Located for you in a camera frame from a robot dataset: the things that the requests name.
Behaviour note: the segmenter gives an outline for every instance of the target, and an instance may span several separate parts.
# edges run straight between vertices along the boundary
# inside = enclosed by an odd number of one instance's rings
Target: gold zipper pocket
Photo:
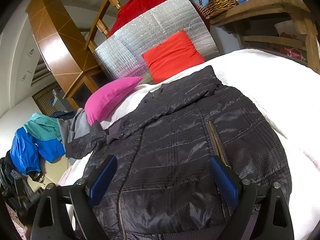
[[[212,146],[214,148],[215,154],[218,155],[220,157],[220,159],[222,160],[222,162],[224,163],[224,165],[226,165],[229,169],[231,169],[231,166],[227,164],[226,159],[223,155],[223,150],[222,147],[220,145],[218,136],[213,128],[213,125],[211,123],[211,121],[207,121],[206,122],[206,126],[210,135],[210,140],[212,143]]]

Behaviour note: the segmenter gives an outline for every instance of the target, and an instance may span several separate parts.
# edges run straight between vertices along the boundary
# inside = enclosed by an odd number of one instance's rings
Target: jacket pocket
[[[212,144],[212,147],[214,149],[215,155],[218,155],[222,162],[229,168],[231,169],[230,163],[226,157],[225,151],[223,149],[221,140],[219,139],[219,134],[216,132],[214,126],[212,125],[211,121],[208,120],[205,123],[209,136],[210,136],[210,141]]]

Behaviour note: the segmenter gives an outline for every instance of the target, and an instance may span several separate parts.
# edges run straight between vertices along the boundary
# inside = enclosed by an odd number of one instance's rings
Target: puffer jacket
[[[112,127],[116,139],[107,140]],[[232,213],[209,174],[213,155],[241,179],[279,182],[289,201],[291,175],[279,138],[211,66],[147,94],[112,127],[88,145],[85,137],[73,142],[75,155],[94,150],[85,178],[108,155],[118,159],[93,209],[109,239],[217,239]]]

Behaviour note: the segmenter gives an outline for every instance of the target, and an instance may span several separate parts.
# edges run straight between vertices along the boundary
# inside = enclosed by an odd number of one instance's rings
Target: green shirt
[[[51,139],[61,141],[58,121],[55,118],[34,113],[23,125],[23,128],[28,134],[41,141],[49,141]]]

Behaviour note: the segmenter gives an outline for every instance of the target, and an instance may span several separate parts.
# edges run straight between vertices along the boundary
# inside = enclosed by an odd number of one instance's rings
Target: red blanket
[[[118,12],[116,22],[110,30],[108,37],[119,30],[122,26],[138,17],[140,14],[167,0],[129,0]]]

